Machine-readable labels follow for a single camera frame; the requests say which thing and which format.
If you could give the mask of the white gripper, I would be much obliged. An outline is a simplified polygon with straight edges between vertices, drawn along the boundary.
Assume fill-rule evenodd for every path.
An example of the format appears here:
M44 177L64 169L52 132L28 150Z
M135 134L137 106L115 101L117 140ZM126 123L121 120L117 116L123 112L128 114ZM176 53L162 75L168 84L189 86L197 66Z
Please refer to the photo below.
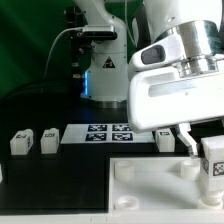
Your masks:
M136 74L128 92L128 122L136 133L176 126L177 137L198 157L190 124L224 117L224 63L210 74L180 78L173 67Z

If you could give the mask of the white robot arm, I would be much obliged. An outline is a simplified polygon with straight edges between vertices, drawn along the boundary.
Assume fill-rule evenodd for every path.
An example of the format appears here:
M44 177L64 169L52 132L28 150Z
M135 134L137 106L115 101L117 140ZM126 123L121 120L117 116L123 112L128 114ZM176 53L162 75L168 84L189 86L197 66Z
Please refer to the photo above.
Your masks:
M224 0L143 0L137 34L148 32L150 42L131 59L124 22L105 10L110 1L74 0L87 20L81 34L103 39L93 45L88 96L125 100L137 133L174 127L196 158L190 126L224 116Z

